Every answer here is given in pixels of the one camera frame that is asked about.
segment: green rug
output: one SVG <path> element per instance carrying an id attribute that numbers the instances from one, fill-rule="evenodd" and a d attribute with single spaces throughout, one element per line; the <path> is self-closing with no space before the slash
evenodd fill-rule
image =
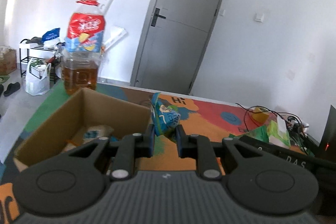
<path id="1" fill-rule="evenodd" d="M 0 75 L 0 85 L 5 83 L 9 79 L 8 75 Z"/>

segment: cardboard box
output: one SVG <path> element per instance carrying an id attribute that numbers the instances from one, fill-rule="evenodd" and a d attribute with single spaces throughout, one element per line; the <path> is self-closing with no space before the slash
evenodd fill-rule
<path id="1" fill-rule="evenodd" d="M 84 128 L 101 124 L 114 129 L 121 139 L 133 133 L 145 133 L 151 121 L 151 110 L 90 89 L 80 89 L 54 112 L 14 152 L 19 171 L 58 155 Z"/>
<path id="2" fill-rule="evenodd" d="M 10 49 L 0 54 L 0 75 L 8 75 L 16 70 L 16 50 Z"/>

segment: gray door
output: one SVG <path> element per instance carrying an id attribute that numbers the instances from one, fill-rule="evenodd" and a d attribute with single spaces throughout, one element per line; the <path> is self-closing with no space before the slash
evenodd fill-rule
<path id="1" fill-rule="evenodd" d="M 135 85 L 186 94 L 218 4 L 219 0 L 157 0 L 161 17 L 151 21 Z"/>

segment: red bottle label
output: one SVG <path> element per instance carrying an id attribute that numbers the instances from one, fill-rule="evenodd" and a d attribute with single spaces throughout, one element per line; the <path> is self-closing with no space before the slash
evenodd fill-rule
<path id="1" fill-rule="evenodd" d="M 102 15 L 74 13 L 70 19 L 66 48 L 69 52 L 100 52 L 105 29 Z"/>

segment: gray floor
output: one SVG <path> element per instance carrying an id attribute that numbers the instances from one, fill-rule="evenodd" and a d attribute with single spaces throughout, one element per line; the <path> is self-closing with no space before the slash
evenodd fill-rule
<path id="1" fill-rule="evenodd" d="M 25 92 L 25 81 L 20 77 L 20 70 L 10 74 L 9 80 L 3 84 L 5 90 L 8 84 L 15 82 L 21 84 L 21 89 L 8 97 L 3 95 L 0 97 L 0 114 L 2 115 L 0 119 L 0 162 L 4 162 L 26 123 L 49 95 L 47 92 L 44 95 L 31 96 Z"/>

